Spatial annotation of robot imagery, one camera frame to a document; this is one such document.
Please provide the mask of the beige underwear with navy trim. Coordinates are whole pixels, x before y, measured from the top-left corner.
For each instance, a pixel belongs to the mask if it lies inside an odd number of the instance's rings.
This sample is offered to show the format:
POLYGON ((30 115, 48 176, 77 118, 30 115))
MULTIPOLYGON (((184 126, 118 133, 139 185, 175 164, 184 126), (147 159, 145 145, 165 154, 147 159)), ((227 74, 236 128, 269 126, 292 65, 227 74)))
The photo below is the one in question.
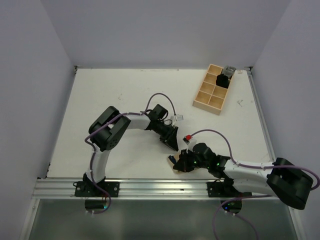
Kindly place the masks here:
POLYGON ((168 161, 176 172, 189 173, 198 167, 197 162, 187 155, 169 155, 168 161))

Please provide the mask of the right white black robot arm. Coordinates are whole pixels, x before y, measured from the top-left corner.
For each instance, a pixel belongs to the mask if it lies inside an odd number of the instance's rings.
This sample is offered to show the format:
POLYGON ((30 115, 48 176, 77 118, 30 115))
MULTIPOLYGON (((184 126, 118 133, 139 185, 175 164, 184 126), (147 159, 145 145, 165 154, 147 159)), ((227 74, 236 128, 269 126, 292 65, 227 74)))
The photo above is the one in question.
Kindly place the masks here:
POLYGON ((206 169, 216 180, 207 183, 210 198, 250 197, 254 193, 279 198, 294 209, 304 210, 313 179, 284 158, 253 168, 235 164, 229 156, 215 154, 204 143, 168 157, 172 168, 181 173, 206 169))

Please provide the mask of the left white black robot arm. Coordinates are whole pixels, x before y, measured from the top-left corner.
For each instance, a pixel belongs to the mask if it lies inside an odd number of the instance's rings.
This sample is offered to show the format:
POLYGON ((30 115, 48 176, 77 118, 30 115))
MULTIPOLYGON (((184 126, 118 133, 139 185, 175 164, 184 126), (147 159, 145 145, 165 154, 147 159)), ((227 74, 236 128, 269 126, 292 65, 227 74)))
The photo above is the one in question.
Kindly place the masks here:
POLYGON ((120 113, 114 106, 109 106, 89 127, 89 136, 85 138, 85 142, 93 148, 88 170, 82 178, 87 192, 95 197, 103 193, 102 182, 106 178, 106 165, 111 150, 127 130, 153 131, 159 135, 160 142, 177 152, 178 127, 164 123, 168 113, 160 104, 144 113, 120 113))

